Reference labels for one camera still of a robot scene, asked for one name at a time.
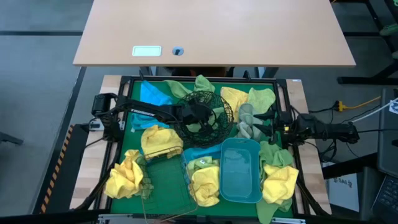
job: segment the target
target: gray cloth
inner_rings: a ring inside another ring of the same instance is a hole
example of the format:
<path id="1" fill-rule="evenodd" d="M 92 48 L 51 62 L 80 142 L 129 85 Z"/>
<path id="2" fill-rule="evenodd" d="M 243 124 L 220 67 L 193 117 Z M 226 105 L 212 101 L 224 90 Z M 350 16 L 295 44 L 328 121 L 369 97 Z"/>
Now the gray cloth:
<path id="1" fill-rule="evenodd" d="M 262 124 L 260 119 L 255 118 L 253 115 L 258 114 L 250 103 L 244 103 L 239 108 L 239 123 L 236 125 L 238 134 L 236 138 L 253 139 L 260 141 L 261 131 L 254 127 L 253 124 Z"/>

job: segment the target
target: crumpled cloth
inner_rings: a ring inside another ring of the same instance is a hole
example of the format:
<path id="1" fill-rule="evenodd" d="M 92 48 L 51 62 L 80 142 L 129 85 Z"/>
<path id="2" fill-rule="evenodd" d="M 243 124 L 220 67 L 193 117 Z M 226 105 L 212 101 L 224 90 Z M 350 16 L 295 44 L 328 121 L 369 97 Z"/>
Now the crumpled cloth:
<path id="1" fill-rule="evenodd" d="M 292 205 L 292 198 L 278 201 L 279 203 L 268 203 L 265 201 L 265 198 L 268 198 L 270 195 L 267 191 L 270 189 L 268 188 L 269 186 L 266 185 L 265 187 L 266 190 L 264 190 L 264 183 L 266 183 L 267 180 L 267 173 L 268 171 L 270 174 L 273 174 L 273 171 L 276 171 L 276 169 L 281 169 L 284 167 L 288 167 L 292 165 L 293 163 L 293 156 L 290 154 L 290 152 L 286 149 L 281 149 L 277 144 L 270 145 L 268 141 L 262 141 L 260 142 L 261 145 L 261 150 L 259 152 L 259 157 L 260 157 L 260 176 L 261 176 L 261 187 L 262 187 L 262 197 L 264 200 L 261 200 L 256 204 L 257 208 L 257 215 L 259 217 L 260 223 L 263 224 L 268 224 L 272 220 L 272 216 L 274 216 L 274 213 L 277 209 L 287 212 Z"/>
<path id="2" fill-rule="evenodd" d="M 269 144 L 268 141 L 260 142 L 260 146 L 261 180 L 266 178 L 266 173 L 263 169 L 266 164 L 280 168 L 293 164 L 293 156 L 288 150 L 280 148 L 277 144 Z"/>
<path id="3" fill-rule="evenodd" d="M 166 80 L 165 82 L 169 85 L 173 96 L 177 97 L 178 99 L 181 99 L 186 94 L 189 94 L 192 92 L 192 90 L 185 88 L 178 81 Z M 215 89 L 216 88 L 203 75 L 199 75 L 196 77 L 195 87 L 193 88 L 193 91 L 210 91 L 210 92 L 214 93 Z"/>
<path id="4" fill-rule="evenodd" d="M 268 177 L 262 188 L 263 199 L 267 203 L 282 205 L 284 200 L 292 198 L 299 170 L 291 166 L 279 168 L 268 164 L 264 170 Z"/>
<path id="5" fill-rule="evenodd" d="M 236 125 L 238 134 L 236 138 L 253 139 L 260 141 L 261 131 L 253 126 L 253 124 L 262 124 L 262 121 L 253 115 L 258 114 L 250 103 L 244 103 L 239 108 L 239 123 Z"/>
<path id="6" fill-rule="evenodd" d="M 280 210 L 282 212 L 287 212 L 292 206 L 292 199 L 284 200 L 282 205 L 278 205 L 276 203 L 267 203 L 265 200 L 261 200 L 256 204 L 257 208 L 257 216 L 259 217 L 259 221 L 262 224 L 271 223 L 272 217 L 276 210 Z"/>
<path id="7" fill-rule="evenodd" d="M 270 89 L 255 90 L 249 93 L 230 87 L 221 88 L 221 96 L 228 102 L 234 112 L 234 122 L 238 122 L 239 107 L 243 103 L 250 103 L 258 113 L 265 113 L 275 102 L 275 93 Z"/>
<path id="8" fill-rule="evenodd" d="M 120 165 L 114 165 L 109 179 L 106 181 L 104 193 L 111 198 L 131 198 L 140 191 L 139 184 L 144 174 L 136 163 L 136 159 L 142 155 L 138 150 L 132 149 L 127 150 L 124 155 L 126 158 Z"/>
<path id="9" fill-rule="evenodd" d="M 194 172 L 191 189 L 190 193 L 199 206 L 216 205 L 220 201 L 220 167 L 212 166 Z"/>
<path id="10" fill-rule="evenodd" d="M 230 87 L 221 87 L 221 97 L 231 106 L 232 112 L 234 113 L 234 122 L 239 120 L 239 107 L 247 102 L 248 94 Z"/>
<path id="11" fill-rule="evenodd" d="M 169 159 L 181 154 L 182 147 L 183 141 L 173 129 L 153 125 L 141 136 L 141 148 L 147 160 L 162 154 L 167 154 Z"/>
<path id="12" fill-rule="evenodd" d="M 198 159 L 194 159 L 194 160 L 190 161 L 187 165 L 188 176 L 190 179 L 192 179 L 192 175 L 196 171 L 198 171 L 200 169 L 207 168 L 207 167 L 213 167 L 213 166 L 219 167 L 220 160 L 219 159 L 213 160 L 211 158 L 211 156 L 205 156 L 205 157 L 201 157 Z"/>
<path id="13" fill-rule="evenodd" d="M 141 93 L 140 100 L 145 103 L 151 103 L 153 105 L 171 105 L 173 99 L 168 95 L 162 93 L 155 86 L 151 85 L 148 81 L 144 80 L 141 83 Z M 147 129 L 157 124 L 161 127 L 168 128 L 167 124 L 157 121 L 151 116 L 146 116 L 142 114 L 132 113 L 131 115 L 131 131 L 140 129 Z"/>
<path id="14" fill-rule="evenodd" d="M 251 88 L 248 94 L 248 103 L 252 104 L 260 114 L 267 112 L 275 99 L 275 93 L 270 89 L 255 90 Z"/>

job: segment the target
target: teal cloth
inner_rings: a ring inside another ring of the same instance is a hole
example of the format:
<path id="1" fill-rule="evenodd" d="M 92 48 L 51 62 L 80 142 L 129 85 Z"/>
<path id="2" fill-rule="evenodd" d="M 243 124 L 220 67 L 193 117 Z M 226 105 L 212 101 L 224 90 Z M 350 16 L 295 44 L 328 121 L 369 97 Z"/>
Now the teal cloth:
<path id="1" fill-rule="evenodd" d="M 173 96 L 177 97 L 178 99 L 181 99 L 186 94 L 189 94 L 192 92 L 192 90 L 185 88 L 178 81 L 166 80 L 165 82 L 170 87 Z M 214 93 L 215 90 L 216 90 L 216 88 L 203 75 L 199 75 L 196 77 L 195 87 L 193 88 L 193 91 L 210 91 L 210 92 Z"/>
<path id="2" fill-rule="evenodd" d="M 173 99 L 171 97 L 162 93 L 146 80 L 141 83 L 140 100 L 142 102 L 151 103 L 157 106 L 171 105 L 173 102 Z M 150 128 L 155 124 L 164 128 L 169 128 L 167 124 L 161 123 L 151 116 L 132 113 L 131 118 L 132 132 L 134 132 L 135 130 Z"/>
<path id="3" fill-rule="evenodd" d="M 283 168 L 293 164 L 293 156 L 286 149 L 280 148 L 277 144 L 270 145 L 268 141 L 260 142 L 261 150 L 260 157 L 260 175 L 261 175 L 261 188 L 263 181 L 267 178 L 264 172 L 266 164 Z M 271 222 L 272 217 L 277 209 L 287 212 L 292 205 L 292 199 L 284 200 L 282 205 L 277 203 L 267 203 L 264 199 L 256 204 L 257 216 L 260 223 L 268 224 Z"/>
<path id="4" fill-rule="evenodd" d="M 253 115 L 258 114 L 250 103 L 244 103 L 239 107 L 239 123 L 236 125 L 238 134 L 236 138 L 253 139 L 260 141 L 261 131 L 254 127 L 253 124 L 262 124 L 262 121 Z"/>
<path id="5" fill-rule="evenodd" d="M 210 146 L 206 149 L 200 147 L 192 147 L 184 150 L 184 156 L 186 162 L 190 162 L 194 159 L 201 158 L 203 156 L 211 156 L 213 159 L 220 159 L 221 157 L 221 144 Z"/>
<path id="6" fill-rule="evenodd" d="M 248 103 L 252 104 L 258 113 L 265 113 L 275 102 L 275 93 L 270 89 L 255 90 L 251 88 L 248 94 Z"/>

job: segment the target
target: table top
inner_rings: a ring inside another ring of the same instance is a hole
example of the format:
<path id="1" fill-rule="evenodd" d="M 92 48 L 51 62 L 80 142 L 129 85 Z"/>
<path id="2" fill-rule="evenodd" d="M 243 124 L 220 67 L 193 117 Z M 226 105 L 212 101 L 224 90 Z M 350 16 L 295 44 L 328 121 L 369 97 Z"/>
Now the table top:
<path id="1" fill-rule="evenodd" d="M 133 57 L 134 46 L 161 46 Z M 182 47 L 182 55 L 172 49 Z M 136 66 L 354 66 L 328 0 L 95 0 L 73 62 Z"/>
<path id="2" fill-rule="evenodd" d="M 120 79 L 121 76 L 106 75 L 104 77 L 103 85 L 100 92 L 117 93 L 119 90 Z M 308 112 L 302 83 L 298 82 L 298 80 L 287 80 L 287 87 L 290 103 L 300 112 Z M 100 131 L 91 132 L 89 133 L 87 143 L 97 140 L 101 136 L 102 132 Z M 93 190 L 94 186 L 99 180 L 105 148 L 105 141 L 101 141 L 86 148 L 81 162 L 78 178 L 76 180 L 76 186 L 70 208 L 75 208 L 76 206 L 81 204 L 82 201 L 84 201 L 85 197 Z M 322 169 L 318 158 L 318 152 L 313 146 L 309 144 L 304 144 L 303 146 L 299 146 L 299 148 L 300 160 L 302 161 L 302 169 L 306 186 L 314 196 L 315 200 L 322 206 L 322 208 L 331 213 L 330 204 L 326 193 L 326 187 L 323 181 Z M 113 159 L 115 150 L 116 144 L 113 145 L 111 157 L 109 158 L 110 161 Z M 303 207 L 298 188 L 296 188 L 296 199 L 298 212 L 303 213 Z M 104 208 L 105 200 L 106 197 L 102 197 L 100 208 Z"/>

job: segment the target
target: plastic bin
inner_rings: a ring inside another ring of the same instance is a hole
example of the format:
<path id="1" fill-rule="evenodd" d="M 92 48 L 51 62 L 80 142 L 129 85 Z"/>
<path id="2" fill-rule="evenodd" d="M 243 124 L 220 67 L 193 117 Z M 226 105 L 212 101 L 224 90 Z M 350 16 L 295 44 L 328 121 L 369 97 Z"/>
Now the plastic bin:
<path id="1" fill-rule="evenodd" d="M 220 193 L 231 202 L 257 203 L 262 198 L 259 179 L 260 144 L 229 138 L 221 146 Z"/>

